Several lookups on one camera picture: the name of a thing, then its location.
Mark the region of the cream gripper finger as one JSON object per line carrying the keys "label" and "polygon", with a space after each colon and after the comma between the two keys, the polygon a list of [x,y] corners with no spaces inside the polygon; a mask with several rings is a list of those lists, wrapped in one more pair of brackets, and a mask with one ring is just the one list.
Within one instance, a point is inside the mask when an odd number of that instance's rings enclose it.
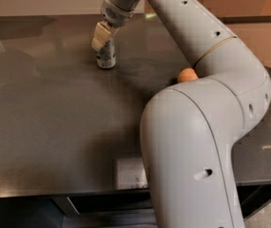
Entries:
{"label": "cream gripper finger", "polygon": [[98,22],[94,30],[91,46],[95,51],[100,51],[117,32],[118,29],[114,28],[107,20]]}

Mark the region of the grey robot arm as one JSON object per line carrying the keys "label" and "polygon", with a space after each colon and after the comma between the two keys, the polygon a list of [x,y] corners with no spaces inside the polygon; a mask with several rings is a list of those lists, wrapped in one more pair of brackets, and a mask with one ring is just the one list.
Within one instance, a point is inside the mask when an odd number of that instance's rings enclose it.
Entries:
{"label": "grey robot arm", "polygon": [[[100,50],[140,0],[104,0]],[[197,0],[147,0],[198,79],[157,93],[141,148],[158,228],[244,228],[231,150],[263,118],[271,79],[260,60]]]}

